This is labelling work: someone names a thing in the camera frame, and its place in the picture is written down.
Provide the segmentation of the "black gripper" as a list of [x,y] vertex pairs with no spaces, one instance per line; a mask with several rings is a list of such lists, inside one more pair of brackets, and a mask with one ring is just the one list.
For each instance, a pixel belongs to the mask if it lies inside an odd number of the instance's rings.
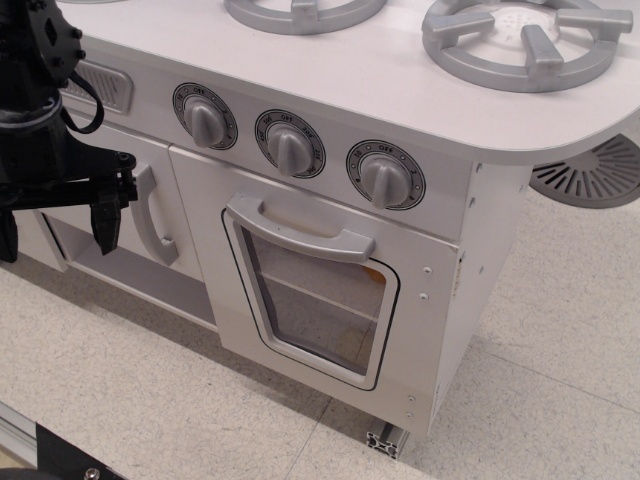
[[[121,209],[138,198],[133,155],[83,143],[61,120],[42,128],[1,133],[1,208],[28,210],[90,205],[100,251],[117,248]],[[18,230],[1,212],[0,258],[15,263]]]

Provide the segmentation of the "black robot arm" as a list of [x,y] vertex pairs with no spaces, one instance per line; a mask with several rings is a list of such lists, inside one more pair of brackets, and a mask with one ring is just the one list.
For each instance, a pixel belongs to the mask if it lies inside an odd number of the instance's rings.
[[18,257],[14,214],[21,210],[87,205],[103,254],[118,245],[121,212],[138,198],[135,157],[83,143],[102,124],[104,107],[77,126],[61,91],[74,83],[95,89],[76,70],[86,56],[82,32],[54,1],[1,4],[1,259]]

